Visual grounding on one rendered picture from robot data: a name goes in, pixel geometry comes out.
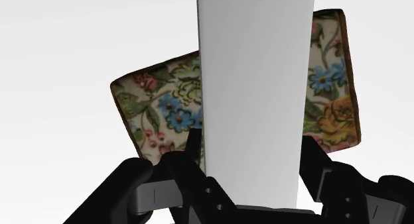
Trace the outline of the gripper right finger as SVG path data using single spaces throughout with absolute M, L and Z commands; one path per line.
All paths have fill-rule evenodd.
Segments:
M 299 174 L 330 224 L 414 224 L 414 182 L 397 175 L 371 181 L 331 160 L 311 136 L 302 137 Z

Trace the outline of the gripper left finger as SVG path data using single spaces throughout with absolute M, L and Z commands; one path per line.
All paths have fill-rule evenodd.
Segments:
M 237 207 L 201 171 L 202 130 L 191 129 L 184 151 L 124 160 L 63 224 L 146 224 L 168 208 L 175 224 L 236 224 Z

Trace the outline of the floral patterned robot stand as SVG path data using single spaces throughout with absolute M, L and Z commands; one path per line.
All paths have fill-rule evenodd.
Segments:
M 237 167 L 242 156 L 261 160 L 275 156 L 277 116 L 289 92 L 305 87 L 303 133 L 330 153 L 361 141 L 358 101 L 354 88 L 346 16 L 342 9 L 316 11 L 312 20 L 307 79 L 248 84 L 239 74 L 216 82 L 214 110 L 231 128 L 243 127 L 229 149 L 202 144 L 200 167 Z M 186 148 L 191 129 L 202 127 L 202 81 L 197 52 L 127 74 L 110 85 L 111 92 L 137 153 L 157 164 L 162 155 Z

